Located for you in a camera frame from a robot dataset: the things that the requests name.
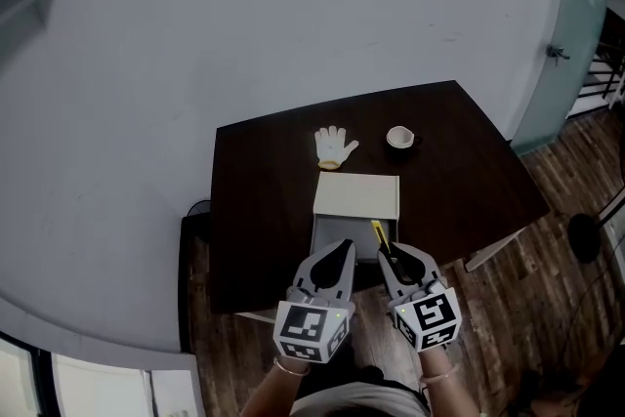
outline box lid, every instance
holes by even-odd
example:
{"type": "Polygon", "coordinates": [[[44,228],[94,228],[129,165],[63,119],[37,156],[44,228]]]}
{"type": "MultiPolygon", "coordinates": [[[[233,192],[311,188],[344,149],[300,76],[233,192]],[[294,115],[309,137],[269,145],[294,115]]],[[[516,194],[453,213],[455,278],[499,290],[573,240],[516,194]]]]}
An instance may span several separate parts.
{"type": "Polygon", "coordinates": [[[313,211],[328,216],[399,219],[399,176],[322,172],[313,211]]]}

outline white glove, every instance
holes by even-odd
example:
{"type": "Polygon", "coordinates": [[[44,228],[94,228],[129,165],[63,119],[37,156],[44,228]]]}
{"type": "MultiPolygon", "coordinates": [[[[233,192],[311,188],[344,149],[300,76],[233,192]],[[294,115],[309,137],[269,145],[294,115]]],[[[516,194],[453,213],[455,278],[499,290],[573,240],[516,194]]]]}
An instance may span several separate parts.
{"type": "Polygon", "coordinates": [[[352,141],[345,146],[345,129],[330,126],[330,131],[323,127],[314,133],[316,141],[316,156],[319,157],[318,166],[321,169],[333,171],[341,167],[350,153],[358,147],[358,141],[352,141]]]}

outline white cup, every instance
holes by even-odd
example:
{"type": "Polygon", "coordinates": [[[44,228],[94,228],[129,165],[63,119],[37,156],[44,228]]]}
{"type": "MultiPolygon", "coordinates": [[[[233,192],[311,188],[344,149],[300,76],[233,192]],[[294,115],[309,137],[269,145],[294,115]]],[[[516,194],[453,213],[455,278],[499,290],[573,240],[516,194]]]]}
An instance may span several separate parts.
{"type": "Polygon", "coordinates": [[[409,129],[397,125],[387,133],[387,143],[392,147],[405,149],[414,143],[414,134],[409,129]]]}

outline bracelet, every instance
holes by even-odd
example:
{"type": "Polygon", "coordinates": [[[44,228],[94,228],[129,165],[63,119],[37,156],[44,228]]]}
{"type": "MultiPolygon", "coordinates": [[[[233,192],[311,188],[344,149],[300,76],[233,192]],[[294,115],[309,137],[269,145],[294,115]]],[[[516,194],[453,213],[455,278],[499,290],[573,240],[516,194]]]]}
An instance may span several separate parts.
{"type": "Polygon", "coordinates": [[[309,375],[311,373],[311,366],[310,365],[308,367],[306,367],[306,371],[302,372],[302,373],[300,373],[300,372],[293,372],[292,370],[289,370],[288,368],[284,368],[282,366],[282,363],[280,363],[277,360],[277,356],[273,357],[273,364],[275,366],[277,366],[280,370],[282,370],[282,372],[286,372],[287,374],[291,374],[291,375],[294,375],[296,377],[304,377],[305,375],[309,375]]]}
{"type": "Polygon", "coordinates": [[[427,385],[435,384],[435,383],[440,382],[443,379],[446,379],[447,377],[455,374],[458,371],[459,368],[460,367],[458,366],[458,363],[456,363],[449,370],[447,370],[444,374],[435,375],[434,377],[423,377],[423,376],[421,376],[421,382],[423,384],[427,384],[427,385]]]}

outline black and white marker cube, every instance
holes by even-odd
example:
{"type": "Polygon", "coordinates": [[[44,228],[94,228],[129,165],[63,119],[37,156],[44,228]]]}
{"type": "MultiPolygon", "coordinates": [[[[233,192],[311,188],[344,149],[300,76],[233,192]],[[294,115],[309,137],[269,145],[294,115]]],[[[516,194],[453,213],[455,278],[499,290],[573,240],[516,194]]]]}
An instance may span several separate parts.
{"type": "Polygon", "coordinates": [[[327,363],[349,332],[348,310],[280,301],[273,341],[284,356],[327,363]]]}
{"type": "Polygon", "coordinates": [[[458,337],[462,315],[453,288],[395,307],[396,327],[421,352],[458,337]]]}

